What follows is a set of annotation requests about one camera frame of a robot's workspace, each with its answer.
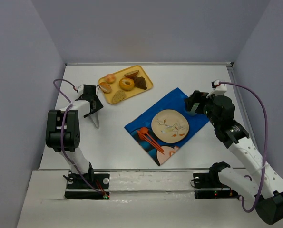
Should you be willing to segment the green cup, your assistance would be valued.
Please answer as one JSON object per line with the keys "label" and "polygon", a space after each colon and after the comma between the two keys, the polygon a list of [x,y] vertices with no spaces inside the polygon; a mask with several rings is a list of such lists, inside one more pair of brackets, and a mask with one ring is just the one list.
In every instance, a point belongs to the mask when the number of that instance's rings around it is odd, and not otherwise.
{"label": "green cup", "polygon": [[190,95],[185,99],[185,111],[191,115],[196,115],[196,110],[199,106],[199,101],[196,95]]}

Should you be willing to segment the seeded oval bread slice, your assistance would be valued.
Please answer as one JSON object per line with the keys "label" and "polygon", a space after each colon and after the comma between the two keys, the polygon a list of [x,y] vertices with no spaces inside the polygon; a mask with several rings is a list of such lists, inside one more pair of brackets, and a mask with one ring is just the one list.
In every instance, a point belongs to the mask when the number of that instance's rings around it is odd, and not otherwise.
{"label": "seeded oval bread slice", "polygon": [[117,104],[126,98],[126,93],[124,90],[118,90],[112,97],[112,104]]}

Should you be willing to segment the metal serving tongs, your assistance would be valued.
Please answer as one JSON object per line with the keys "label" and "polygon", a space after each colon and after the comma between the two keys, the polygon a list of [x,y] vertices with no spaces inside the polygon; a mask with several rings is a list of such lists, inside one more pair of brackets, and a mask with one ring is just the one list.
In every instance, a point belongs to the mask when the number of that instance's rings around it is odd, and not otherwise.
{"label": "metal serving tongs", "polygon": [[[95,95],[96,95],[96,97],[98,97],[98,91],[99,91],[99,85],[97,85],[97,86],[95,87]],[[96,112],[94,112],[93,114],[91,114],[91,115],[89,116],[89,119],[91,120],[91,122],[93,123],[93,125],[94,125],[97,129],[100,128],[100,126],[99,126],[98,111],[96,111]]]}

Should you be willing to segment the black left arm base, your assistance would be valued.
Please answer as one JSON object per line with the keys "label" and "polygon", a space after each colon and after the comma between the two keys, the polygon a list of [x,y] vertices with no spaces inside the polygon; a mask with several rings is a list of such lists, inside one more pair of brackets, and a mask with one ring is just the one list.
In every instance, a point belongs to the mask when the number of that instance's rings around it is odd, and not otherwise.
{"label": "black left arm base", "polygon": [[109,173],[95,173],[93,181],[84,175],[85,183],[79,174],[69,172],[63,175],[66,180],[64,197],[68,200],[108,200],[110,199]]}

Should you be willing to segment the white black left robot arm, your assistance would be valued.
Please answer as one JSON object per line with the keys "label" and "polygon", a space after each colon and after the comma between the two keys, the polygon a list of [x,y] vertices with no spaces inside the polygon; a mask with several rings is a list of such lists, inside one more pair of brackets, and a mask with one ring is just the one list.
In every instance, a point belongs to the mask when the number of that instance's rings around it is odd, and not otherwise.
{"label": "white black left robot arm", "polygon": [[80,149],[80,120],[103,108],[95,85],[83,85],[78,98],[61,110],[49,110],[46,127],[46,146],[59,153],[68,163],[70,182],[83,181],[91,186],[95,177],[91,163]]}

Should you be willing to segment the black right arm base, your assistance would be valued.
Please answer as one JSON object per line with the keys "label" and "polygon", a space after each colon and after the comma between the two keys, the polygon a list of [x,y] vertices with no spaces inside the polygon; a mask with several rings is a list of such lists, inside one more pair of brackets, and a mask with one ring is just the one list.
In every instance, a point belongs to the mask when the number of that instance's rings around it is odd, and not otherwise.
{"label": "black right arm base", "polygon": [[218,174],[231,166],[226,162],[216,162],[208,172],[196,172],[190,181],[195,192],[195,199],[239,199],[240,195],[230,187],[222,184]]}

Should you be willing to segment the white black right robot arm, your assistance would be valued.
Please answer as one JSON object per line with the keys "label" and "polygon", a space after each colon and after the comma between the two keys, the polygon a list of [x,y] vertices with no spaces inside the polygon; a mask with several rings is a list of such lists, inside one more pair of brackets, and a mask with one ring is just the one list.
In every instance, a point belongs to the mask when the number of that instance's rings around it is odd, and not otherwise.
{"label": "white black right robot arm", "polygon": [[264,156],[255,147],[249,133],[234,119],[232,100],[224,95],[195,90],[184,101],[187,112],[204,114],[209,119],[218,140],[239,159],[251,176],[248,180],[229,164],[219,162],[209,169],[211,180],[254,201],[258,216],[266,224],[273,225],[283,219],[283,178],[263,161]]}

